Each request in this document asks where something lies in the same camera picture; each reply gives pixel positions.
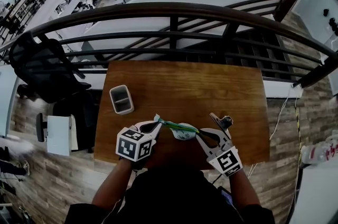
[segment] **stair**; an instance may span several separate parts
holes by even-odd
[[[278,80],[296,80],[295,77],[282,73],[282,72],[293,72],[292,67],[282,64],[280,61],[288,62],[287,54],[279,50],[272,50],[264,46],[264,44],[274,45],[277,47],[283,48],[282,40],[277,37],[274,33],[271,32],[259,32],[257,30],[249,30],[241,33],[237,33],[237,39],[248,40],[248,43],[231,41],[230,43],[225,43],[225,53],[229,56],[220,58],[217,55],[197,55],[197,54],[187,54],[187,55],[163,55],[156,60],[163,61],[188,61],[188,62],[204,62],[204,63],[217,63],[217,64],[228,64],[232,66],[244,66],[244,67],[253,67],[264,69],[262,75],[265,78],[273,78]],[[250,44],[251,41],[257,42],[257,45]],[[188,46],[185,49],[191,50],[207,50],[213,51],[217,50],[218,43],[205,41],[198,43],[192,46]],[[236,58],[236,54],[245,55],[245,58]],[[257,60],[254,56],[259,56],[262,60]],[[277,63],[273,63],[270,60],[278,60]],[[281,73],[271,73],[269,70],[281,71]]]

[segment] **chair backrest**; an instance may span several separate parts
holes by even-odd
[[[11,47],[9,58],[16,75],[47,103],[90,88],[77,81],[74,66],[55,39],[37,44],[30,32],[24,33]]]

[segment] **forearm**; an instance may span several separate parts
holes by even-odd
[[[229,180],[233,205],[237,210],[240,211],[250,204],[260,204],[257,194],[243,170],[230,176]]]
[[[123,198],[132,171],[132,162],[121,159],[96,192],[92,204],[111,211]]]

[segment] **power cord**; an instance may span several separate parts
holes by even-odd
[[[0,175],[1,175],[1,173],[4,175],[4,177],[0,177],[0,179],[5,179],[7,183],[8,183],[8,180],[18,180],[19,182],[23,181],[22,179],[19,179],[15,174],[13,174],[15,176],[15,178],[7,178],[5,173],[0,172]]]
[[[278,124],[279,124],[280,116],[281,116],[281,113],[283,112],[283,109],[285,108],[285,106],[286,106],[286,104],[287,104],[287,100],[289,99],[291,88],[292,88],[292,85],[290,85],[289,91],[288,91],[288,93],[287,93],[287,97],[286,97],[284,103],[282,104],[282,106],[281,106],[281,108],[280,108],[280,112],[279,112],[278,118],[277,118],[277,123],[276,123],[276,125],[275,125],[274,131],[273,131],[273,132],[271,133],[271,135],[270,135],[269,140],[272,139],[273,135],[275,134],[275,132],[276,132],[276,130],[277,130],[277,126],[278,126]],[[258,163],[256,163],[256,164],[254,164],[254,165],[251,166],[250,171],[249,171],[249,173],[248,173],[248,179],[251,177],[251,175],[252,175],[252,173],[254,172],[254,170],[255,170],[255,168],[256,168],[257,165],[258,165]]]
[[[212,184],[215,184],[216,181],[217,181],[221,176],[222,176],[222,174],[220,174],[220,175],[216,178],[216,180],[212,182]]]

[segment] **white desk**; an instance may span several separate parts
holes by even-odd
[[[0,66],[0,136],[7,136],[19,78],[10,65]]]
[[[64,7],[64,11],[59,15],[59,17],[70,15],[74,11],[78,3],[81,1],[82,0],[72,0],[68,5]]]

